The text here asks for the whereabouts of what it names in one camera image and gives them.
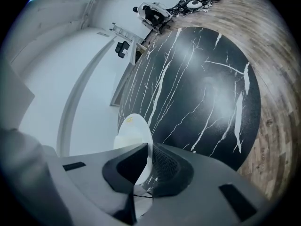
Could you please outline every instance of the black marble table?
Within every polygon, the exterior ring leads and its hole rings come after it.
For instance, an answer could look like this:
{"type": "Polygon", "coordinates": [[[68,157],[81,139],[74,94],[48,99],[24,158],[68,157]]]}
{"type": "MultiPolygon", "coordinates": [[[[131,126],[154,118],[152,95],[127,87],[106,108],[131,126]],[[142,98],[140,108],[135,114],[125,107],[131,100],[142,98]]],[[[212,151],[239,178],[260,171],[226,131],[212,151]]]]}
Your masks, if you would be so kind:
{"type": "Polygon", "coordinates": [[[255,141],[260,112],[258,83],[246,56],[222,34],[188,27],[151,44],[136,63],[118,128],[128,115],[140,114],[154,142],[237,170],[255,141]]]}

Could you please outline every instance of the black mesh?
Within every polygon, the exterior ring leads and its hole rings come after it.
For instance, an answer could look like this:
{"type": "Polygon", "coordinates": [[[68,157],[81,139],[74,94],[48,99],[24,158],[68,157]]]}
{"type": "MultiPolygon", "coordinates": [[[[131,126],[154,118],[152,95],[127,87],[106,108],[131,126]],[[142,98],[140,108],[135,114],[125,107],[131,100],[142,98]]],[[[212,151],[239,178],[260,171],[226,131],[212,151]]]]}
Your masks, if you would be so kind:
{"type": "Polygon", "coordinates": [[[152,163],[157,172],[159,184],[171,180],[180,170],[180,164],[157,146],[153,147],[152,163]]]}
{"type": "Polygon", "coordinates": [[[158,178],[153,184],[154,198],[177,195],[192,181],[194,171],[191,164],[163,145],[153,145],[152,164],[154,174],[151,175],[158,178]]]}

